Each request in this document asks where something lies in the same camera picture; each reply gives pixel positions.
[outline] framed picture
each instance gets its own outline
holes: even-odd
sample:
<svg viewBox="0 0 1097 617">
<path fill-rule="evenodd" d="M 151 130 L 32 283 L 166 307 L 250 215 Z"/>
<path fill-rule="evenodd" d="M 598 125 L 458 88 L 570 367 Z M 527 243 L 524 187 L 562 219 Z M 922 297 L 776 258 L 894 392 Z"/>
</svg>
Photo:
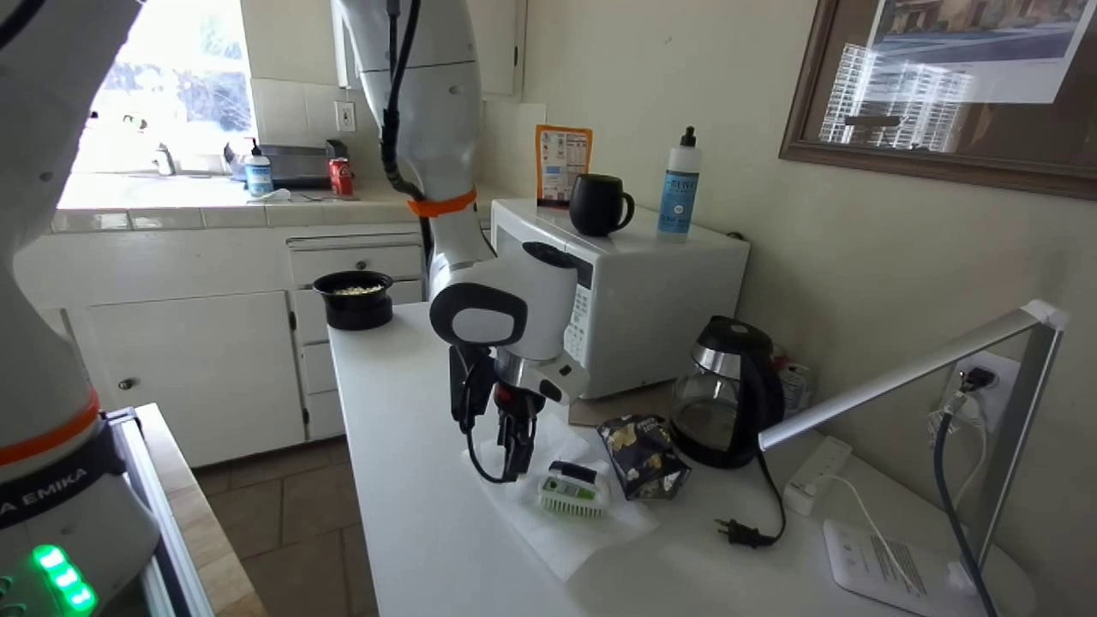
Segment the framed picture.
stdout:
<svg viewBox="0 0 1097 617">
<path fill-rule="evenodd" d="M 1097 200 L 1097 0 L 818 0 L 782 159 Z"/>
</svg>

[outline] white microwave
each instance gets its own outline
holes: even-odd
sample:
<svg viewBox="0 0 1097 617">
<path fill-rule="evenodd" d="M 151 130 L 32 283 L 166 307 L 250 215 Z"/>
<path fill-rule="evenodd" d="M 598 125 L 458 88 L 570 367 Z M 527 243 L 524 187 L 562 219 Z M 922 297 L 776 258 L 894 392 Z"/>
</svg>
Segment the white microwave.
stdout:
<svg viewBox="0 0 1097 617">
<path fill-rule="evenodd" d="M 752 243 L 691 227 L 657 236 L 656 212 L 639 212 L 610 236 L 579 236 L 564 208 L 527 200 L 491 207 L 491 243 L 550 243 L 579 270 L 564 356 L 545 369 L 575 402 L 675 380 L 711 316 L 734 316 Z"/>
</svg>

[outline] soap bottle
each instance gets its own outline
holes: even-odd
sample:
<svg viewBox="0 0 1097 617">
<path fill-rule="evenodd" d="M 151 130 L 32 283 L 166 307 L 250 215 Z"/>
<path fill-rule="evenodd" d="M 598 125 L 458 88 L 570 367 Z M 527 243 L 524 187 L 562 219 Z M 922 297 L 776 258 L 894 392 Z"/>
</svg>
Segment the soap bottle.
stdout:
<svg viewBox="0 0 1097 617">
<path fill-rule="evenodd" d="M 665 236 L 689 234 L 697 186 L 699 186 L 699 150 L 697 150 L 691 126 L 684 126 L 662 175 L 657 234 Z"/>
<path fill-rule="evenodd" d="M 250 195 L 266 195 L 275 192 L 275 166 L 270 159 L 264 154 L 262 142 L 250 142 L 250 154 L 247 154 L 247 166 L 242 166 L 242 187 Z"/>
</svg>

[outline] black pot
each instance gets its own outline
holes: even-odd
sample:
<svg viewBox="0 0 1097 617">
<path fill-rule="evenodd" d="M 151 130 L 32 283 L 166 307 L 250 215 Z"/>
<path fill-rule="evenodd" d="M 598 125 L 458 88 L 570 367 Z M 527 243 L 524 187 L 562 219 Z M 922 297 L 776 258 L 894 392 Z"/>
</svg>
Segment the black pot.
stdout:
<svg viewBox="0 0 1097 617">
<path fill-rule="evenodd" d="M 334 329 L 378 329 L 391 320 L 391 276 L 379 270 L 336 270 L 315 276 Z"/>
</svg>

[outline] kettle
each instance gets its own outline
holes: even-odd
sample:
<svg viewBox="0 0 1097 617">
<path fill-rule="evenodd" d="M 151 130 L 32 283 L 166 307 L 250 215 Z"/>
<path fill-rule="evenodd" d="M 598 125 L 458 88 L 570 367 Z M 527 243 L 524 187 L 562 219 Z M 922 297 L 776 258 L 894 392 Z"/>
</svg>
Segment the kettle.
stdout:
<svg viewBox="0 0 1097 617">
<path fill-rule="evenodd" d="M 738 470 L 756 452 L 756 431 L 785 417 L 772 339 L 714 316 L 697 339 L 697 361 L 675 385 L 672 441 L 697 464 Z"/>
</svg>

